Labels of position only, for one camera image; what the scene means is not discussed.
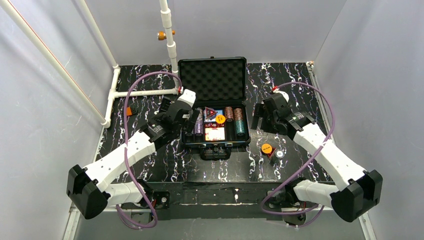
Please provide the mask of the black red all-in triangle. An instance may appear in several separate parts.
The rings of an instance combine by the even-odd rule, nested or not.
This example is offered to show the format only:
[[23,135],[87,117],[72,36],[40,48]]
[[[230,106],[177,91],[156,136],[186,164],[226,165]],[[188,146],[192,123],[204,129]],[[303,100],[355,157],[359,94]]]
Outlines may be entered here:
[[210,107],[205,107],[203,110],[203,117],[205,122],[213,122],[217,115],[217,111]]

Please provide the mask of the white dealer chip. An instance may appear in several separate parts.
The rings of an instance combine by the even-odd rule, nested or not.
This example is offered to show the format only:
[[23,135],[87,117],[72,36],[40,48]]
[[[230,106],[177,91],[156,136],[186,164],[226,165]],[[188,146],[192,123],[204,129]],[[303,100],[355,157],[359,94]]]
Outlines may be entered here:
[[278,159],[283,158],[284,155],[285,155],[284,152],[281,151],[281,150],[278,150],[278,151],[275,152],[275,157],[278,158]]

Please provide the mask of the black poker set case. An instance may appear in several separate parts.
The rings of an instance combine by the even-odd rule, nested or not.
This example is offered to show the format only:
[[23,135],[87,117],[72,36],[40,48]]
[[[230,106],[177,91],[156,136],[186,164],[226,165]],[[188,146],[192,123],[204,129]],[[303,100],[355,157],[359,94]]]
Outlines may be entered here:
[[203,116],[203,135],[195,136],[193,132],[181,132],[184,147],[198,153],[202,160],[227,160],[232,150],[245,148],[251,141],[248,129],[248,114],[245,101],[247,59],[242,56],[221,58],[181,59],[178,61],[179,77],[183,86],[196,93],[193,109],[205,107],[223,110],[225,107],[241,108],[244,118],[245,135],[237,136],[235,120],[225,121],[225,140],[206,141]]

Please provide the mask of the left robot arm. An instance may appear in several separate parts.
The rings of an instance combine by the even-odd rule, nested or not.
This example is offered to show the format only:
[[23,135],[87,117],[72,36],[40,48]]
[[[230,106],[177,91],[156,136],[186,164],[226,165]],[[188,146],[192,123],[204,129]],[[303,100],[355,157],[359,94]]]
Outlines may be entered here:
[[166,111],[151,117],[127,142],[100,160],[85,167],[77,164],[69,170],[66,194],[85,219],[92,219],[113,205],[145,202],[152,206],[152,191],[146,184],[137,180],[113,181],[128,167],[177,139],[182,127],[189,123],[195,100],[194,91],[184,90]]

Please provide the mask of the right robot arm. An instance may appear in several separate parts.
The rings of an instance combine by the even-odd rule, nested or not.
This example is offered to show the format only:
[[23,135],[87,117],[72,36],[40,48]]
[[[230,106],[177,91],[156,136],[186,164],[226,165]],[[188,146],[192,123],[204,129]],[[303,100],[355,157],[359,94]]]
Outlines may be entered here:
[[257,103],[251,128],[258,122],[267,133],[289,137],[312,154],[312,159],[330,175],[334,184],[313,182],[297,175],[287,179],[261,202],[277,207],[280,203],[310,202],[329,207],[346,222],[353,222],[380,202],[383,177],[377,170],[367,171],[344,154],[326,137],[314,118],[294,112],[289,97],[276,90]]

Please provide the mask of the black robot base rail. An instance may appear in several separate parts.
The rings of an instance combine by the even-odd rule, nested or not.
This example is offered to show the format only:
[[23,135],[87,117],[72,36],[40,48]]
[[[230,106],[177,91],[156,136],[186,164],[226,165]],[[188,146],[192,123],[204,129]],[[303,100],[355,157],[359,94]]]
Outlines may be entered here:
[[[268,218],[261,201],[279,186],[277,182],[146,182],[144,188],[159,220]],[[117,204],[136,213],[149,211],[147,202],[133,182],[112,183],[99,190],[85,181],[67,186],[67,195],[85,219],[92,219]]]

